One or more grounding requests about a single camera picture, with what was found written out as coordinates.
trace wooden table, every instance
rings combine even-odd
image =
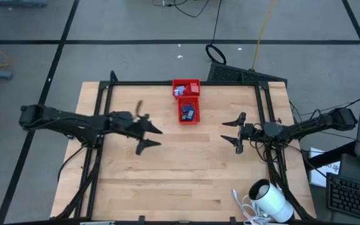
[[[292,124],[284,83],[270,82],[269,87],[276,119]],[[77,113],[93,115],[97,91],[98,82],[83,83]],[[144,215],[147,221],[229,221],[235,216],[244,221],[231,189],[242,198],[257,180],[269,177],[268,169],[247,142],[244,153],[237,155],[220,135],[237,135],[238,127],[221,123],[235,120],[241,112],[247,114],[247,123],[259,122],[254,87],[201,86],[201,122],[197,125],[178,123],[171,86],[114,86],[110,110],[133,112],[140,99],[144,101],[141,114],[149,113],[164,133],[148,133],[146,138],[162,145],[137,156],[137,141],[117,134],[106,136],[92,219],[137,221]],[[299,148],[297,141],[291,145]],[[78,147],[77,140],[69,141],[65,158]],[[301,154],[293,148],[285,152],[290,190],[316,216]],[[78,190],[84,157],[85,151],[63,169],[51,216],[59,214]],[[83,204],[82,216],[86,206]]]

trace blue object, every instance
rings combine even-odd
[[[187,113],[187,112],[190,111],[190,110],[194,110],[193,106],[190,105],[190,104],[185,105],[185,106],[183,106],[183,107],[181,108],[181,112],[182,112],[182,113]]]
[[[186,120],[193,120],[194,119],[194,115],[195,115],[195,110],[190,110],[187,112],[187,115],[186,115]]]
[[[179,95],[183,95],[183,91],[186,89],[185,86],[178,86],[176,87],[176,90],[179,91]]]

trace black keyboard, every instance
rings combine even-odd
[[[327,173],[327,208],[360,218],[360,181]]]

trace gray floor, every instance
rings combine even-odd
[[[218,0],[198,18],[173,7],[145,0],[80,0],[68,39],[210,39]],[[50,0],[44,9],[0,7],[0,40],[60,39],[73,0]],[[360,24],[360,1],[349,1]],[[184,10],[197,12],[204,1],[190,1]],[[218,39],[257,39],[270,1],[223,1]],[[358,40],[341,1],[276,1],[264,39]],[[249,69],[255,45],[217,45],[228,64]],[[46,104],[74,111],[83,81],[100,81],[115,70],[122,81],[207,79],[210,61],[202,44],[66,45]],[[26,133],[18,125],[19,108],[37,103],[56,45],[0,45],[12,59],[11,81],[0,80],[0,206]],[[262,45],[256,70],[289,81],[288,94],[300,113],[360,98],[360,45]],[[359,116],[360,104],[352,107]],[[344,132],[354,137],[356,131]],[[315,134],[302,147],[330,150],[348,139]],[[31,144],[7,223],[47,219],[56,190],[56,175],[67,139],[38,131]],[[315,203],[321,218],[328,216]]]

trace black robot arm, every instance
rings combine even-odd
[[[226,126],[239,126],[238,137],[221,136],[236,147],[236,153],[243,152],[243,140],[260,143],[271,143],[278,147],[288,144],[293,139],[301,139],[308,134],[313,134],[326,129],[347,131],[353,129],[358,123],[353,112],[345,107],[333,109],[318,117],[302,121],[291,126],[283,126],[276,122],[266,122],[262,129],[255,127],[256,124],[244,124],[246,113],[242,112],[237,120],[224,122]]]
[[[88,148],[100,147],[99,137],[110,133],[139,140],[136,148],[137,155],[140,155],[144,148],[161,144],[144,139],[145,132],[162,134],[148,120],[148,114],[144,116],[137,115],[134,118],[128,111],[113,111],[103,115],[85,116],[42,105],[22,106],[21,111],[19,124],[24,130],[50,129],[67,137],[75,137],[82,146]]]

